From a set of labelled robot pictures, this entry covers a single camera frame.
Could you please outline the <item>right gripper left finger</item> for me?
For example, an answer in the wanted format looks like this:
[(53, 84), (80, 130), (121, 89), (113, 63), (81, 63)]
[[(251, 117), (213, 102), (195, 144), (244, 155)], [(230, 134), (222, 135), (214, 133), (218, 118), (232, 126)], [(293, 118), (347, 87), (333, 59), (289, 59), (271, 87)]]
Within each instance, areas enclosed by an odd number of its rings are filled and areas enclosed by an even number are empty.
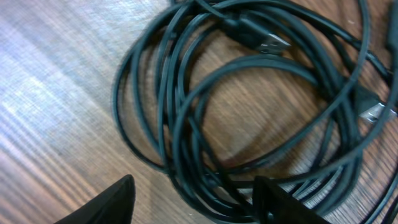
[(55, 224), (131, 224), (135, 199), (134, 178), (128, 174)]

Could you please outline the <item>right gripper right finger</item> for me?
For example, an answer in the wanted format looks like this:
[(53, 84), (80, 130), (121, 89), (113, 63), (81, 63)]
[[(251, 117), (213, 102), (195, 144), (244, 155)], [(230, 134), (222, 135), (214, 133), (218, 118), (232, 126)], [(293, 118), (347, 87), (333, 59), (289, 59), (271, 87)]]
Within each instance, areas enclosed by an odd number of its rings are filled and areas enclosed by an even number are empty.
[(253, 182), (252, 205), (260, 224), (329, 224), (267, 177)]

